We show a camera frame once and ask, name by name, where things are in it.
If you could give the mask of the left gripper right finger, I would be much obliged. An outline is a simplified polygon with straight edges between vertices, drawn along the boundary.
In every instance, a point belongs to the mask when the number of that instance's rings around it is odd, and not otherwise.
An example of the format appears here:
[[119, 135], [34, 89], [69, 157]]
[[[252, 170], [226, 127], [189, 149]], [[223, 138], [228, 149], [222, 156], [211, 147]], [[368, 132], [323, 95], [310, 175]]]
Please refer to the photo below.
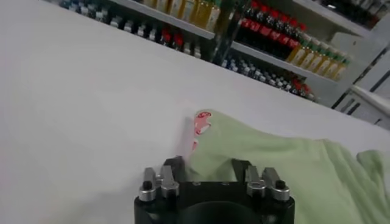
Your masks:
[[259, 173], [257, 167], [249, 161], [232, 159], [231, 163], [236, 180], [245, 185], [250, 197], [271, 197], [276, 201], [290, 199], [289, 187], [273, 167], [266, 167]]

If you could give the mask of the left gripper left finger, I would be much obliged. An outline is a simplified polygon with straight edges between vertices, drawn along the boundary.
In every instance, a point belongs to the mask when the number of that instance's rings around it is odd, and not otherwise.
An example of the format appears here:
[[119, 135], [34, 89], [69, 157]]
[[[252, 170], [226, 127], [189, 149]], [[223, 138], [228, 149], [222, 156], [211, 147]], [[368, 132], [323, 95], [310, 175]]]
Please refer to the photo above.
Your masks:
[[140, 201], [155, 201], [158, 197], [164, 199], [179, 196], [180, 182], [186, 180], [185, 162], [181, 156], [165, 160], [157, 175], [152, 167], [143, 172], [143, 182], [138, 191]]

